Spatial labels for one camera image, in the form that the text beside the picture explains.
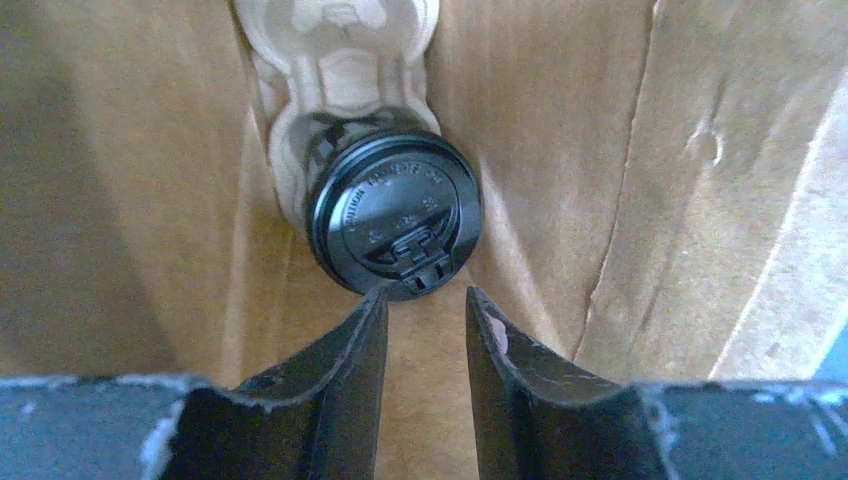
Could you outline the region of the single brown cup carrier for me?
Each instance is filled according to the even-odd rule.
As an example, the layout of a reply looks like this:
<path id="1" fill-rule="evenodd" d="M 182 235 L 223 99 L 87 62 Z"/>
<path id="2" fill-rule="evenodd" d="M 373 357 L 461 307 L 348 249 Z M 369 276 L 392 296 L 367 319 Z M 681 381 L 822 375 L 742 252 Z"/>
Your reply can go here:
<path id="1" fill-rule="evenodd" d="M 425 52 L 437 1 L 237 1 L 268 126 L 279 205 L 296 227 L 323 161 L 310 139 L 337 119 L 371 115 L 441 128 L 427 104 Z"/>

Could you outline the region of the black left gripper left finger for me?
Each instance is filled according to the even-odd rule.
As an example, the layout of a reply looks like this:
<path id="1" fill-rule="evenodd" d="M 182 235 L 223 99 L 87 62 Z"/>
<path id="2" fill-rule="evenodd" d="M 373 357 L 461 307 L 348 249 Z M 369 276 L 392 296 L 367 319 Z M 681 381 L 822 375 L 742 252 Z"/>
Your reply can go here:
<path id="1" fill-rule="evenodd" d="M 370 479 L 388 300 L 234 389 L 191 374 L 1 381 L 5 479 Z"/>

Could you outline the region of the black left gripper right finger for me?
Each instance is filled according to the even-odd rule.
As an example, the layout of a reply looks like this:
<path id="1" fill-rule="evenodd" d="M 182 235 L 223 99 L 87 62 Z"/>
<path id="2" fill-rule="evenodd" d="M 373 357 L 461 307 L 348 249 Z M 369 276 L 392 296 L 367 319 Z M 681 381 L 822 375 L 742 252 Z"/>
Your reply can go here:
<path id="1" fill-rule="evenodd" d="M 520 330 L 480 288 L 466 349 L 483 479 L 843 479 L 847 387 L 594 375 Z"/>

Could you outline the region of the brown paper bag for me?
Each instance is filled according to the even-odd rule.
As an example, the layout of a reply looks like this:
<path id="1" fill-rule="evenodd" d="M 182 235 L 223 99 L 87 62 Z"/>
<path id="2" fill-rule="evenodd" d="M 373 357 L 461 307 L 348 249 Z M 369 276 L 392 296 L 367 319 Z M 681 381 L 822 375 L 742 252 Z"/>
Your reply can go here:
<path id="1" fill-rule="evenodd" d="M 482 289 L 578 367 L 809 381 L 847 320 L 843 1 L 437 1 L 440 132 L 337 119 L 296 227 L 237 1 L 1 5 L 1 381 L 234 389 L 388 300 L 370 479 L 483 479 Z"/>

